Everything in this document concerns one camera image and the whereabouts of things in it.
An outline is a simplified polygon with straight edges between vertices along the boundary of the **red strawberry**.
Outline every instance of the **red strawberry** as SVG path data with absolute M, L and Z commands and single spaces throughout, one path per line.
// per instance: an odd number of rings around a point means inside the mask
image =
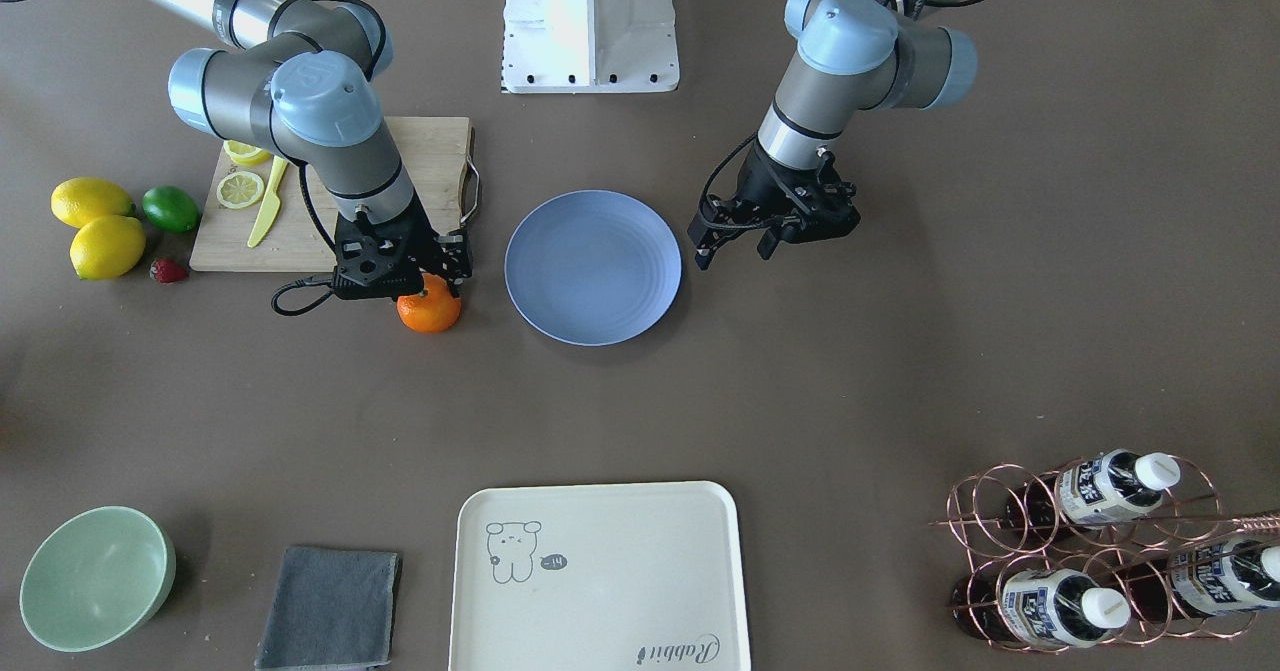
M 151 278 L 163 284 L 178 283 L 187 278 L 187 269 L 173 257 L 156 257 L 151 261 Z

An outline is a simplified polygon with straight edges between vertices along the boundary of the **knife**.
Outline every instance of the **knife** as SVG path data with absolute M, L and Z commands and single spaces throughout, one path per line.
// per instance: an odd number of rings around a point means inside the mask
M 251 248 L 262 243 L 262 237 L 275 223 L 275 215 L 280 211 L 280 195 L 275 191 L 280 188 L 280 179 L 284 178 L 284 169 L 288 168 L 289 163 L 279 156 L 271 160 L 271 174 L 266 181 L 266 191 L 262 192 L 262 201 L 257 207 L 257 220 L 253 222 L 253 229 L 248 232 L 248 247 Z

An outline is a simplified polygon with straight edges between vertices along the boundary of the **white tray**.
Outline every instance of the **white tray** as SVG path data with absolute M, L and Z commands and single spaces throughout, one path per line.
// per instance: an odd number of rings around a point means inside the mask
M 451 671 L 663 667 L 751 667 L 737 510 L 723 487 L 485 489 L 467 499 Z

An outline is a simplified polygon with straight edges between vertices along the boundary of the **bowl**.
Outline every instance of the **bowl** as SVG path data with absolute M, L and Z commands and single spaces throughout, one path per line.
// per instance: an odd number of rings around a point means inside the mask
M 563 193 L 530 211 L 507 245 L 507 293 L 549 337 L 607 346 L 652 327 L 680 287 L 676 234 L 613 191 Z
M 133 631 L 173 586 L 173 543 L 141 511 L 104 506 L 40 544 L 18 594 L 22 621 L 54 651 L 83 652 Z

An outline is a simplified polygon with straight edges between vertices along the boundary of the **white bottle cap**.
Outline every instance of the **white bottle cap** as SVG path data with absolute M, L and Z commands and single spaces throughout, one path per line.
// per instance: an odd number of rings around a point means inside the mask
M 1263 549 L 1262 572 L 1272 579 L 1280 580 L 1280 546 Z
M 1138 483 L 1151 490 L 1165 490 L 1183 478 L 1178 461 L 1167 453 L 1148 453 L 1134 462 Z
M 1084 618 L 1100 629 L 1121 629 L 1129 622 L 1129 601 L 1115 589 L 1089 589 L 1080 597 Z

